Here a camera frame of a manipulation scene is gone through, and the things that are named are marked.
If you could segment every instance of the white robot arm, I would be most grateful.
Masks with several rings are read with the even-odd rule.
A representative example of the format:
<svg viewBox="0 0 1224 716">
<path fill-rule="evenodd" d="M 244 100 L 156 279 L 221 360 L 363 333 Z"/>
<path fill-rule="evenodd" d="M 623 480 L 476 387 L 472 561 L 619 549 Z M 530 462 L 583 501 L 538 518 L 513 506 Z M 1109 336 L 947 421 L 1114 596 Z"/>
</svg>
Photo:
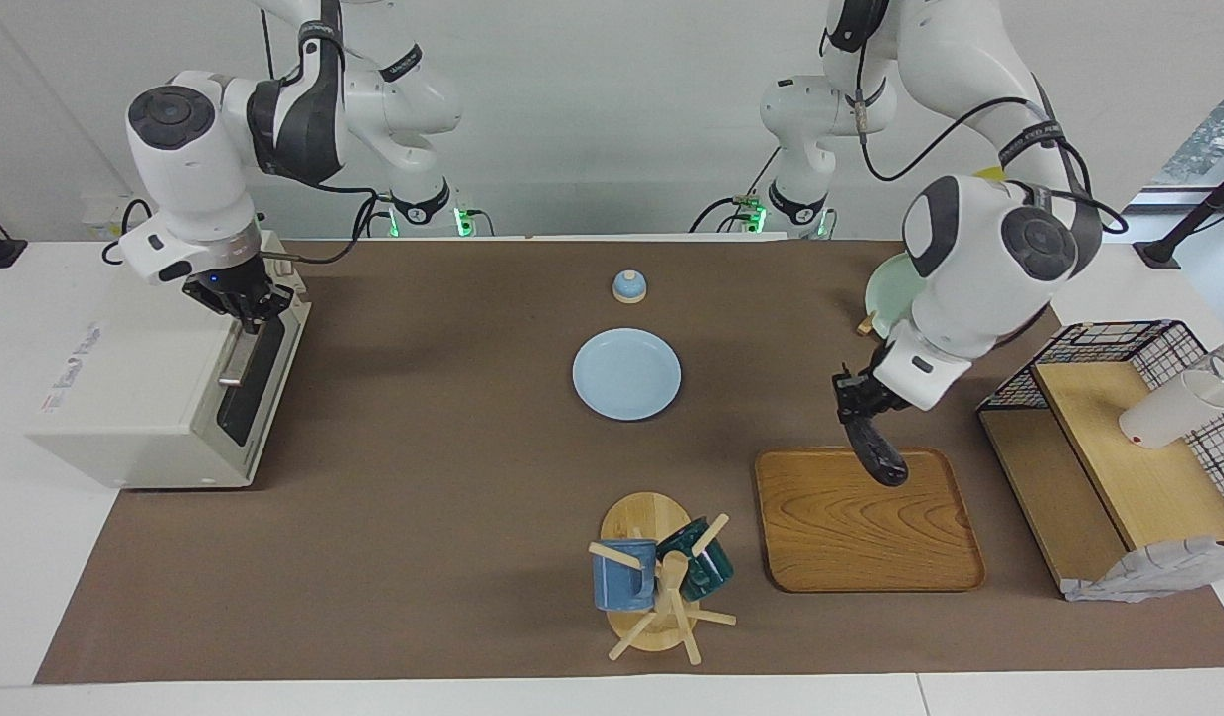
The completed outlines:
<svg viewBox="0 0 1224 716">
<path fill-rule="evenodd" d="M 180 72 L 136 98 L 126 135 L 160 209 L 120 240 L 144 279 L 186 279 L 186 295 L 247 332 L 284 311 L 289 291 L 271 282 L 258 256 L 245 168 L 319 187 L 340 171 L 349 132 L 383 158 L 398 225 L 472 230 L 425 140 L 457 127 L 460 100 L 399 29 L 395 5 L 256 1 L 299 28 L 299 65 L 261 82 Z"/>
<path fill-rule="evenodd" d="M 1097 253 L 1100 204 L 996 1 L 835 1 L 823 61 L 825 76 L 791 77 L 763 98 L 763 121 L 782 155 L 766 190 L 767 228 L 814 231 L 835 170 L 825 136 L 860 137 L 865 163 L 885 181 L 906 173 L 881 176 L 867 157 L 867 136 L 894 115 L 895 69 L 918 104 L 990 141 L 1012 180 L 946 176 L 917 196 L 903 245 L 924 290 L 869 367 L 835 376 L 856 453 L 875 480 L 897 486 L 907 466 L 871 417 L 909 404 L 928 411 L 976 359 L 1034 321 Z"/>
</svg>

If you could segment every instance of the black wire basket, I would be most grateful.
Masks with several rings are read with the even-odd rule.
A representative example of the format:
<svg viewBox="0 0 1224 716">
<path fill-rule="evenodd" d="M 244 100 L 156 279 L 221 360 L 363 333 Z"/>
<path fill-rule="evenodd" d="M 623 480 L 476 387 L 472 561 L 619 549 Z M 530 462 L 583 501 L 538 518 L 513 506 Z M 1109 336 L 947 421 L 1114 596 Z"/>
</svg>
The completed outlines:
<svg viewBox="0 0 1224 716">
<path fill-rule="evenodd" d="M 1180 321 L 1080 323 L 1055 335 L 1022 370 L 1001 384 L 978 412 L 1048 408 L 1033 367 L 1040 364 L 1132 364 L 1149 389 L 1179 376 L 1207 349 Z M 1185 436 L 1203 470 L 1224 498 L 1224 412 Z"/>
</svg>

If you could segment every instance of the light blue plate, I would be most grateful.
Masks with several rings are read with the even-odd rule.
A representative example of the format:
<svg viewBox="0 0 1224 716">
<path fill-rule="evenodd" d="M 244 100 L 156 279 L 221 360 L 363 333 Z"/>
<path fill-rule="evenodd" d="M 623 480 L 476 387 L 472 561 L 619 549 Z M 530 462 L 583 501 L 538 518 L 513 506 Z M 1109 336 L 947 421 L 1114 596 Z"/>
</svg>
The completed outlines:
<svg viewBox="0 0 1224 716">
<path fill-rule="evenodd" d="M 655 416 L 674 401 L 683 367 L 670 344 L 649 332 L 612 329 L 585 341 L 572 384 L 594 412 L 617 421 Z"/>
</svg>

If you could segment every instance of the plastic cup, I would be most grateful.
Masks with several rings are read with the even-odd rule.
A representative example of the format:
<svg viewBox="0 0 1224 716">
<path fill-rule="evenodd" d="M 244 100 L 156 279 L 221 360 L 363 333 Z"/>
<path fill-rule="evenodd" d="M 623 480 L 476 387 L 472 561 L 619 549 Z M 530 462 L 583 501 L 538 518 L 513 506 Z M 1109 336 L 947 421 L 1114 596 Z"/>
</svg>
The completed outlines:
<svg viewBox="0 0 1224 716">
<path fill-rule="evenodd" d="M 1224 412 L 1224 345 L 1191 364 L 1120 416 L 1126 438 L 1165 448 Z"/>
</svg>

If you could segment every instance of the mug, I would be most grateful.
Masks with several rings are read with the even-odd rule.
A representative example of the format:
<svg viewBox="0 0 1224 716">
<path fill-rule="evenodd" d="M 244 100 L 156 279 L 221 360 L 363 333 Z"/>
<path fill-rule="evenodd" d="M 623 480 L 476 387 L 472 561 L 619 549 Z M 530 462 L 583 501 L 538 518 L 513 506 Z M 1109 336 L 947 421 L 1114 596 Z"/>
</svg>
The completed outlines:
<svg viewBox="0 0 1224 716">
<path fill-rule="evenodd" d="M 674 550 L 687 556 L 687 576 L 679 591 L 689 602 L 696 602 L 714 594 L 734 574 L 734 567 L 731 565 L 730 558 L 716 539 L 707 543 L 699 556 L 692 556 L 690 550 L 706 531 L 707 519 L 698 516 L 689 525 L 667 536 L 656 548 L 657 559 L 663 559 L 665 554 Z"/>
<path fill-rule="evenodd" d="M 638 557 L 640 570 L 594 556 L 594 603 L 603 612 L 640 612 L 656 602 L 656 541 L 603 539 L 603 547 Z"/>
</svg>

